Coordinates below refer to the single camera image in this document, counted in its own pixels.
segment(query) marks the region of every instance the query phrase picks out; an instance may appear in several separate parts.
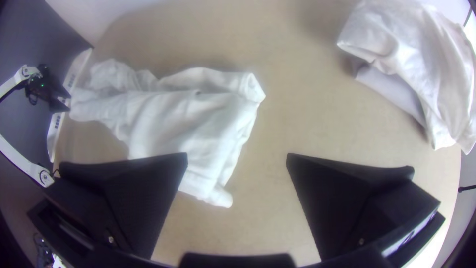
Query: dark wall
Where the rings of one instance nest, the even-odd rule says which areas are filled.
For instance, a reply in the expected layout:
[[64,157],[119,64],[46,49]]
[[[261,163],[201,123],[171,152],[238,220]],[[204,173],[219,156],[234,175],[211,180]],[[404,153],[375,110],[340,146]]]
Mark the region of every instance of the dark wall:
[[[0,0],[0,82],[23,65],[46,63],[60,81],[72,60],[90,45],[44,0]],[[0,133],[30,161],[51,168],[46,134],[51,114],[43,101],[32,106],[18,90],[0,103]],[[35,231],[26,216],[42,198],[41,188],[0,155],[0,209],[21,248],[35,259]]]

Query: white cloth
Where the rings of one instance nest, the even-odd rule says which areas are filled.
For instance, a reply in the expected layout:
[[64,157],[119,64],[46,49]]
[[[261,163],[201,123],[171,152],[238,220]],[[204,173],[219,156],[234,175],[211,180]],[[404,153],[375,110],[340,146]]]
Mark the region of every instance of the white cloth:
[[[460,25],[413,0],[364,0],[351,13],[337,45],[371,65],[357,72],[359,81],[418,121],[423,112],[433,149],[458,143],[465,154],[471,151],[476,142],[476,58]],[[412,105],[415,96],[405,92],[408,87],[421,110]]]
[[265,94],[255,76],[192,68],[157,80],[107,60],[72,92],[70,117],[97,120],[129,148],[129,159],[186,152],[179,191],[230,207],[223,189],[248,140]]

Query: white plastic part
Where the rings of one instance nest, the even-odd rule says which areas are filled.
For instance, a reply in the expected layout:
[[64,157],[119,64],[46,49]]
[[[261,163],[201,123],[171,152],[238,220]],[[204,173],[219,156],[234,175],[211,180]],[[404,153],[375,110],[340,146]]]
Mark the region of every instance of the white plastic part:
[[[32,75],[41,76],[40,72],[35,67],[26,65],[22,66],[12,78],[0,86],[0,99],[6,96],[10,91],[13,91],[13,88],[16,85],[29,79]],[[1,134],[0,152],[5,155],[13,165],[23,171],[26,175],[33,178],[33,180],[38,182],[41,186],[48,187],[53,184],[54,180],[48,169],[28,161],[28,159],[13,148],[13,146],[11,146],[11,144],[8,143]]]

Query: beige table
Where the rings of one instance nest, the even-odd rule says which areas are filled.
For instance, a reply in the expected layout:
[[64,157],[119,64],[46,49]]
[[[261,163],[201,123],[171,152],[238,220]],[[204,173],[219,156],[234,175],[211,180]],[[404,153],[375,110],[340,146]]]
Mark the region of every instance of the beige table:
[[[441,201],[446,221],[412,261],[430,267],[453,214],[460,149],[433,151],[409,115],[355,82],[335,46],[353,1],[174,0],[114,23],[93,62],[114,57],[157,77],[192,66],[249,70],[266,99],[226,188],[230,209],[178,193],[152,259],[177,265],[187,251],[290,253],[320,261],[285,166],[288,152],[379,167],[414,166],[414,181]],[[96,122],[66,120],[57,161],[125,159]]]

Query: white wall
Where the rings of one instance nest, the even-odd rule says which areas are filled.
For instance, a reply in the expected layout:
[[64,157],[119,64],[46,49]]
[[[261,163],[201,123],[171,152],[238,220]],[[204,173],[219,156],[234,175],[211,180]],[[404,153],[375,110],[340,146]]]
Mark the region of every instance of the white wall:
[[51,8],[93,46],[120,16],[163,0],[46,0]]

